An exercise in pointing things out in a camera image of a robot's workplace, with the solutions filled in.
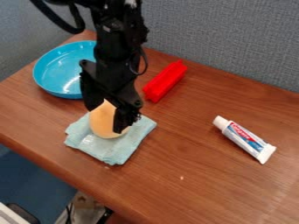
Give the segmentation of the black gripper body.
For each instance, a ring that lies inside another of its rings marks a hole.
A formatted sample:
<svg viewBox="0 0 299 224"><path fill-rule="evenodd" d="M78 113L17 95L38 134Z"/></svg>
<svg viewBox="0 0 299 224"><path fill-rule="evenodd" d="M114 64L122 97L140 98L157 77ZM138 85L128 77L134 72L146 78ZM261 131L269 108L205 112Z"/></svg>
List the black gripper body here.
<svg viewBox="0 0 299 224"><path fill-rule="evenodd" d="M86 59L78 62L78 87L82 81L93 83L102 92L104 101L110 104L126 103L141 109L142 100L136 92L134 81L136 77L144 74L138 72L140 58L145 56L142 48L106 50L96 46L93 56L94 62Z"/></svg>

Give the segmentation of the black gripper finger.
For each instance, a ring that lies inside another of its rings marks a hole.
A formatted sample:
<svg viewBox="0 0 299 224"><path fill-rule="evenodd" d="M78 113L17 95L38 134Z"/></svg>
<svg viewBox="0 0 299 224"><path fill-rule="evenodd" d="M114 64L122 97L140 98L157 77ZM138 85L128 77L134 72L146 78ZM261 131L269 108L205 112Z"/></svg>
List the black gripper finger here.
<svg viewBox="0 0 299 224"><path fill-rule="evenodd" d="M113 132L120 134L122 130L140 119L138 107L130 104L112 103L116 107L113 114Z"/></svg>
<svg viewBox="0 0 299 224"><path fill-rule="evenodd" d="M93 83L85 81L79 83L79 92L85 108L92 111L104 102L102 92Z"/></svg>

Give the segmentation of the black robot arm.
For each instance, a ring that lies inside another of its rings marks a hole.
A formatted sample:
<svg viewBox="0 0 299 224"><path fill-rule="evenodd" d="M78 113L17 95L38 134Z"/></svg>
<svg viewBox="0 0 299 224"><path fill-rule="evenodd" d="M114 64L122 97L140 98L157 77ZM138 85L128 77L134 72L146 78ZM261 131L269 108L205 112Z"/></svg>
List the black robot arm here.
<svg viewBox="0 0 299 224"><path fill-rule="evenodd" d="M121 133L140 118L142 100L136 77L148 68L142 50L148 28L141 16L141 0L104 0L90 10L97 32L94 61L78 62L79 92L86 110L102 102L114 107L112 131Z"/></svg>

